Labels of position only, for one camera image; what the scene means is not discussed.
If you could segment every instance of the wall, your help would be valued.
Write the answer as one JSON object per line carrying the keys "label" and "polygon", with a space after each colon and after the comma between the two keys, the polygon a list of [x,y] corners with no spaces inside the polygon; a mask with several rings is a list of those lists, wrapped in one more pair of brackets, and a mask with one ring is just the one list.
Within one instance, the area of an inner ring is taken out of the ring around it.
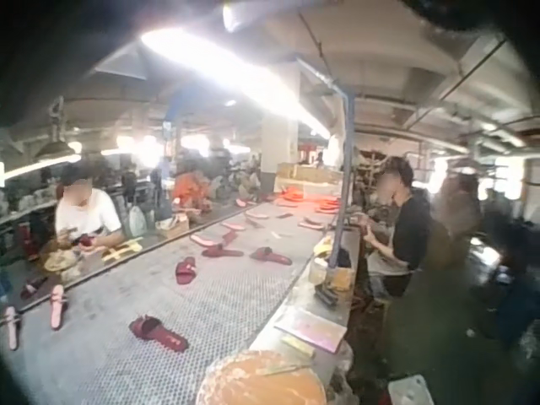
{"label": "wall", "polygon": [[[526,181],[540,184],[540,159],[530,161],[530,170]],[[540,186],[526,186],[526,199],[523,217],[535,224],[540,224]]]}

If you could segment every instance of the metal pole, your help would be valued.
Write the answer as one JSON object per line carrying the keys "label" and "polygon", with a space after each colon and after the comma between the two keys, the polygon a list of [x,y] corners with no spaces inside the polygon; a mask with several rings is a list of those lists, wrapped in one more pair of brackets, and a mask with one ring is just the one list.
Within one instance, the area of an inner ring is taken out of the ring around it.
{"label": "metal pole", "polygon": [[332,252],[328,260],[328,276],[333,276],[338,264],[339,246],[345,226],[345,211],[347,210],[348,191],[351,184],[351,170],[353,165],[353,138],[354,138],[354,94],[348,94],[344,97],[345,103],[345,142],[343,145],[343,182],[341,187],[341,202],[337,213],[336,232],[334,234],[334,243]]}

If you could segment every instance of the pink sandal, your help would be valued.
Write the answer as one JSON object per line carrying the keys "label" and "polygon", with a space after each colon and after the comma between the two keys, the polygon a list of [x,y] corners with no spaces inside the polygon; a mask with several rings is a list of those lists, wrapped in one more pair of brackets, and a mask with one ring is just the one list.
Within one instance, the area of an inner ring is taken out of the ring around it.
{"label": "pink sandal", "polygon": [[51,328],[54,331],[62,327],[62,314],[66,310],[67,302],[63,286],[55,285],[51,292]]}
{"label": "pink sandal", "polygon": [[4,312],[4,320],[8,325],[8,343],[10,350],[17,350],[19,347],[19,323],[20,316],[15,307],[9,306]]}

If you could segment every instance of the hand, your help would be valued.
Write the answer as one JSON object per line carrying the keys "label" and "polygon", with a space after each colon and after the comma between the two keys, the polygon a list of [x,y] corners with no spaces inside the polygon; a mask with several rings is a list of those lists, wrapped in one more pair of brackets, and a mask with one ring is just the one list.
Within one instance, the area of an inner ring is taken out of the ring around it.
{"label": "hand", "polygon": [[98,241],[98,238],[91,238],[89,246],[85,246],[85,245],[82,245],[80,243],[78,244],[78,248],[81,251],[84,251],[86,253],[90,253],[92,251],[95,251],[95,249],[98,248],[99,246],[100,246],[100,243]]}
{"label": "hand", "polygon": [[375,238],[375,235],[373,235],[373,232],[371,232],[371,227],[369,225],[365,227],[364,240],[370,244],[373,244],[373,242],[377,240],[377,238]]}

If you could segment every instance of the slipper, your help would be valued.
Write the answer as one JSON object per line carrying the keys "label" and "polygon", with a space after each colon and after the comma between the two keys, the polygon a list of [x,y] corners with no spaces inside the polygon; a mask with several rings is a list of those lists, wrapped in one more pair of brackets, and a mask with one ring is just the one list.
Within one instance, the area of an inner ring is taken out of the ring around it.
{"label": "slipper", "polygon": [[189,284],[197,276],[195,273],[195,258],[192,256],[186,257],[183,261],[176,265],[175,275],[176,283],[179,285]]}
{"label": "slipper", "polygon": [[286,201],[278,201],[276,202],[276,205],[278,207],[286,207],[286,208],[297,208],[298,204],[295,204],[293,202],[286,202]]}
{"label": "slipper", "polygon": [[282,213],[281,215],[278,215],[276,218],[285,219],[285,218],[292,217],[292,216],[293,216],[293,214],[291,214],[291,213]]}
{"label": "slipper", "polygon": [[254,221],[253,219],[250,219],[250,218],[247,218],[246,217],[246,222],[251,225],[253,228],[255,228],[256,230],[259,230],[261,228],[264,228],[263,225],[259,224],[258,222]]}
{"label": "slipper", "polygon": [[313,219],[309,219],[307,217],[304,217],[304,222],[310,225],[322,225],[322,222],[314,221]]}
{"label": "slipper", "polygon": [[225,235],[223,235],[223,246],[230,245],[230,243],[233,240],[235,240],[237,237],[238,237],[238,234],[235,231],[230,230]]}
{"label": "slipper", "polygon": [[202,251],[202,255],[205,257],[242,257],[244,252],[224,249],[224,245],[219,244]]}
{"label": "slipper", "polygon": [[270,218],[264,213],[250,213],[249,211],[245,211],[244,215],[247,216],[247,217],[250,217],[250,218],[254,218],[254,219],[268,219],[268,218]]}
{"label": "slipper", "polygon": [[145,315],[137,318],[129,324],[129,330],[132,331],[136,338],[155,340],[175,352],[182,353],[189,347],[184,337],[165,329],[163,323],[153,316]]}
{"label": "slipper", "polygon": [[288,257],[274,253],[269,247],[260,247],[256,251],[250,254],[252,259],[258,260],[259,262],[276,262],[283,264],[284,266],[290,266],[293,264],[293,261]]}
{"label": "slipper", "polygon": [[14,306],[9,306],[4,312],[3,319],[8,325],[8,345],[10,350],[17,350],[19,347],[19,324],[20,316]]}
{"label": "slipper", "polygon": [[222,222],[221,226],[224,226],[225,228],[229,228],[230,230],[236,230],[236,231],[246,230],[246,228],[244,228],[242,225],[229,224],[227,222]]}
{"label": "slipper", "polygon": [[189,239],[193,240],[195,243],[197,243],[199,246],[202,246],[202,247],[216,246],[218,244],[218,242],[214,242],[213,240],[203,239],[202,237],[198,235],[191,235]]}
{"label": "slipper", "polygon": [[308,224],[307,222],[300,222],[298,223],[298,226],[301,226],[302,228],[308,228],[310,230],[324,230],[323,224],[314,225]]}
{"label": "slipper", "polygon": [[32,295],[37,293],[37,290],[40,289],[40,287],[45,281],[47,281],[47,279],[48,277],[39,277],[35,278],[34,280],[27,281],[20,292],[20,298],[22,300],[27,300],[28,298],[30,298]]}
{"label": "slipper", "polygon": [[62,314],[67,308],[67,302],[63,286],[55,285],[51,292],[51,328],[54,331],[62,327]]}

